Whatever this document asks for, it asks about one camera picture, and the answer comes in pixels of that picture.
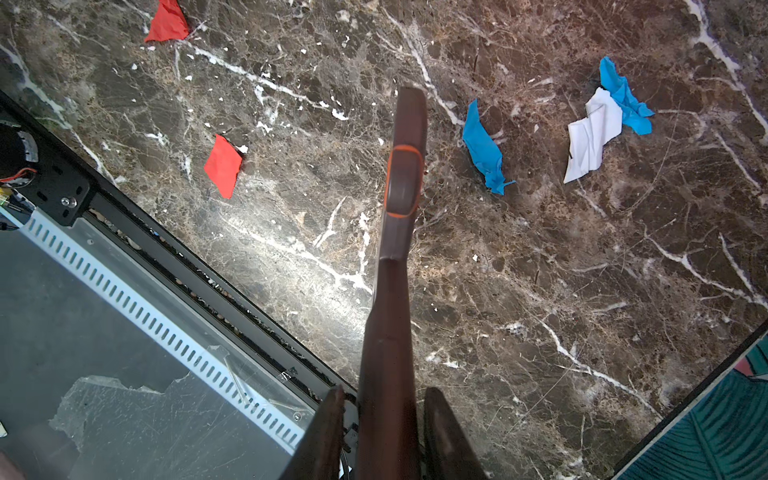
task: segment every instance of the orange band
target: orange band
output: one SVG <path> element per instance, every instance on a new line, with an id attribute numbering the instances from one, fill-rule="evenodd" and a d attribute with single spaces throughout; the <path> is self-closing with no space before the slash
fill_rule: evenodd
<path id="1" fill-rule="evenodd" d="M 396 151 L 408 151 L 408 152 L 411 152 L 412 154 L 418 155 L 419 166 L 422 172 L 421 177 L 419 178 L 419 191 L 416 192 L 416 200 L 413 202 L 413 208 L 407 215 L 390 213 L 387 211 L 387 206 L 386 206 L 387 194 L 389 193 L 389 171 L 392 168 L 392 155 Z M 392 147 L 392 151 L 389 152 L 389 160 L 387 161 L 387 165 L 386 165 L 386 186 L 384 188 L 384 211 L 386 212 L 386 214 L 394 218 L 408 218 L 411 215 L 413 215 L 413 212 L 415 212 L 416 208 L 419 206 L 419 197 L 422 194 L 423 181 L 424 181 L 424 157 L 422 156 L 422 152 L 420 152 L 418 148 L 413 147 L 411 145 L 403 144 L 403 145 L 395 145 L 394 147 Z"/>

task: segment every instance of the red napkin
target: red napkin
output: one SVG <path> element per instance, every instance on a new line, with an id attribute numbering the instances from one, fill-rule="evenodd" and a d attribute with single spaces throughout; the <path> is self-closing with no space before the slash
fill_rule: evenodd
<path id="1" fill-rule="evenodd" d="M 190 34 L 187 20 L 176 0 L 160 0 L 157 13 L 152 18 L 149 35 L 144 41 L 184 40 Z"/>
<path id="2" fill-rule="evenodd" d="M 237 172 L 240 171 L 240 164 L 243 158 L 235 147 L 230 145 L 221 135 L 216 136 L 214 149 L 210 152 L 208 162 L 204 170 L 208 177 L 219 187 L 219 193 L 224 198 L 232 198 L 232 192 L 235 190 L 235 180 Z"/>

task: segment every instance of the blue paper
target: blue paper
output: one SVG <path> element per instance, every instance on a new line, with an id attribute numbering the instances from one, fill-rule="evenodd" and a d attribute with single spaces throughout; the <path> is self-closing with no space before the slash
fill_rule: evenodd
<path id="1" fill-rule="evenodd" d="M 646 117 L 653 111 L 645 103 L 637 101 L 627 83 L 627 77 L 620 77 L 616 64 L 610 58 L 600 60 L 600 83 L 611 93 L 611 97 L 621 107 L 621 123 L 629 125 L 638 135 L 647 135 L 651 131 L 650 120 Z"/>
<path id="2" fill-rule="evenodd" d="M 502 151 L 498 149 L 488 132 L 480 124 L 478 101 L 469 104 L 467 111 L 467 123 L 462 134 L 464 143 L 467 144 L 472 163 L 485 175 L 485 186 L 494 194 L 503 195 L 504 187 L 515 181 L 505 182 L 502 174 Z"/>

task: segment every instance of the crumpled white tissue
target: crumpled white tissue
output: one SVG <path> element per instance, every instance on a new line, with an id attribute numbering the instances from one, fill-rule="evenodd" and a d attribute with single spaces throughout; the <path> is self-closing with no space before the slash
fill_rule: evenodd
<path id="1" fill-rule="evenodd" d="M 603 163 L 603 145 L 621 133 L 621 107 L 608 90 L 598 87 L 586 106 L 587 117 L 568 124 L 571 155 L 564 184 L 597 170 Z"/>

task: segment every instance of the cable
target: cable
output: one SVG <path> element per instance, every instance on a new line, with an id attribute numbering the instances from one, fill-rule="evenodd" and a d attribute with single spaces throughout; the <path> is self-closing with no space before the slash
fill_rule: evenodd
<path id="1" fill-rule="evenodd" d="M 18 172 L 16 172 L 16 175 L 6 177 L 6 178 L 0 178 L 0 183 L 7 184 L 9 181 L 16 180 L 17 178 L 22 177 L 27 172 L 32 172 L 33 174 L 38 173 L 38 171 L 35 170 L 34 168 L 24 167 Z"/>
<path id="2" fill-rule="evenodd" d="M 349 480 L 349 463 L 346 461 L 346 453 L 344 453 L 344 447 L 341 448 L 341 468 L 344 470 L 341 478 L 343 480 Z"/>

